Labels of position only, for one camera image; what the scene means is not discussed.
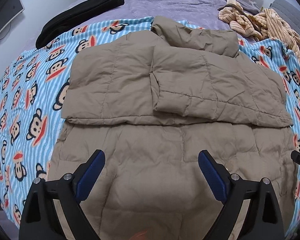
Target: white wall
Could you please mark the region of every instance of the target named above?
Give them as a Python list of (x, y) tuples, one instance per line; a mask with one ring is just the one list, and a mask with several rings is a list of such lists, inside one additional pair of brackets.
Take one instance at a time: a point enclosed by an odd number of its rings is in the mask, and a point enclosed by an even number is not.
[(21, 0), (25, 10), (11, 22), (10, 31), (0, 41), (0, 78), (5, 68), (22, 52), (27, 40), (34, 35), (38, 36), (50, 19), (75, 1), (77, 0)]

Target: metal screw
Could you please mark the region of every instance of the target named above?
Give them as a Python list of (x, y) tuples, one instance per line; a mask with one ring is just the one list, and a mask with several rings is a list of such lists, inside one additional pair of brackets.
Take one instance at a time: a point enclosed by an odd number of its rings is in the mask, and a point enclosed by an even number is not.
[(40, 178), (35, 178), (34, 180), (33, 180), (33, 183), (34, 184), (38, 184), (40, 182)]
[(238, 180), (238, 179), (240, 179), (240, 176), (236, 173), (233, 173), (233, 174), (231, 174), (231, 179)]
[(63, 176), (63, 178), (64, 178), (65, 180), (69, 180), (69, 179), (72, 178), (72, 174), (71, 174), (71, 173), (67, 173), (67, 174), (65, 174), (65, 175)]
[(263, 178), (262, 181), (263, 181), (264, 184), (269, 184), (270, 183), (270, 180), (268, 178)]

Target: bed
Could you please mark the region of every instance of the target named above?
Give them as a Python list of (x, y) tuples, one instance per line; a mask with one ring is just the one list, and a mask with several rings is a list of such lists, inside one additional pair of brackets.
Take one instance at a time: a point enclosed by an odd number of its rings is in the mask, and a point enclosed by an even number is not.
[[(225, 4), (224, 0), (125, 0), (125, 5), (80, 24), (85, 31), (78, 35), (73, 35), (72, 30), (63, 33), (39, 50), (33, 49), (36, 37), (30, 39), (0, 80), (0, 205), (8, 218), (19, 226), (33, 179), (47, 179), (54, 145), (64, 123), (61, 109), (71, 64), (83, 46), (109, 43), (129, 32), (149, 30), (156, 15), (194, 29), (228, 30), (217, 11)], [(269, 47), (273, 50), (271, 57), (264, 50)], [(294, 123), (293, 143), (300, 151), (300, 66), (293, 53), (284, 50), (278, 41), (251, 45), (244, 39), (239, 39), (239, 50), (282, 76), (286, 109)], [(293, 234), (300, 216), (300, 168), (296, 187), (288, 235)]]

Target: striped towel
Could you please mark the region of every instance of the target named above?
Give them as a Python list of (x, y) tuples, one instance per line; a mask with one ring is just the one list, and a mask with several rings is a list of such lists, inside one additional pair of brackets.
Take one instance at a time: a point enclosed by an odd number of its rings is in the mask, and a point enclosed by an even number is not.
[(244, 14), (243, 8), (236, 0), (227, 0), (227, 4), (234, 4), (240, 9), (225, 7), (219, 12), (219, 19), (228, 23), (232, 30), (244, 37), (252, 37), (256, 41), (278, 39), (296, 54), (300, 63), (300, 35), (275, 10), (265, 9), (252, 15)]

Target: black cable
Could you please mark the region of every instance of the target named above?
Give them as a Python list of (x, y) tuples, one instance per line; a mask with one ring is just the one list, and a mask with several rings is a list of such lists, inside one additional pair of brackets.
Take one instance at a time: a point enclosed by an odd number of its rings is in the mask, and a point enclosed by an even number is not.
[(10, 31), (10, 29), (11, 29), (11, 22), (10, 22), (10, 27), (9, 27), (9, 30), (7, 31), (6, 35), (5, 35), (3, 38), (1, 38), (1, 39), (0, 39), (0, 41), (1, 41), (2, 39), (4, 39), (4, 38), (7, 36), (7, 34), (8, 34), (8, 33), (9, 33), (9, 31)]

